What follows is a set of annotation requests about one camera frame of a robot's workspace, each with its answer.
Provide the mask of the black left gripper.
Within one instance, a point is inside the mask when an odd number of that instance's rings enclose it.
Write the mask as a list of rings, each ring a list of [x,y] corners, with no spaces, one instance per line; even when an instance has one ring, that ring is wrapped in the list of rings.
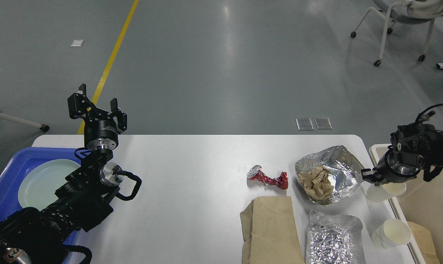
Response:
[[[90,120],[90,116],[97,116],[97,109],[87,97],[87,85],[81,84],[79,92],[74,92],[67,99],[69,117],[84,120],[84,145],[86,149],[111,149],[118,146],[118,134],[126,131],[128,116],[118,106],[117,98],[110,101],[110,117],[106,120]]]

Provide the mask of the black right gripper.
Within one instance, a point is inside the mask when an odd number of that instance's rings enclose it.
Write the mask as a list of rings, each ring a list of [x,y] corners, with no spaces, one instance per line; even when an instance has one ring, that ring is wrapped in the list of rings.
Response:
[[[394,160],[394,153],[388,150],[379,160],[375,169],[362,169],[361,176],[363,181],[378,187],[387,183],[405,183],[415,179],[420,169],[411,168],[398,164]]]

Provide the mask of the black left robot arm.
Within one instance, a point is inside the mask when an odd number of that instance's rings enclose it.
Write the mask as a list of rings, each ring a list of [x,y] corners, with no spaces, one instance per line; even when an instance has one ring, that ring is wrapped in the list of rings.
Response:
[[[84,254],[81,263],[89,264],[91,250],[65,240],[101,224],[114,211],[114,198],[130,201],[141,187],[138,176],[111,162],[118,135],[127,127],[117,99],[107,112],[87,97],[85,84],[78,90],[67,103],[70,118],[84,121],[84,147],[74,151],[81,165],[55,191],[55,202],[42,210],[26,207],[0,222],[0,264],[62,264],[70,252]]]

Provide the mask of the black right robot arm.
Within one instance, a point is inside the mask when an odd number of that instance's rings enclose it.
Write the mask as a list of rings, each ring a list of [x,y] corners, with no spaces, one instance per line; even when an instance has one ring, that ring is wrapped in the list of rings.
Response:
[[[405,183],[423,172],[423,180],[430,182],[443,170],[443,131],[428,123],[435,115],[432,105],[418,113],[414,122],[399,125],[390,135],[390,145],[378,164],[362,169],[362,179],[376,187],[390,183]]]

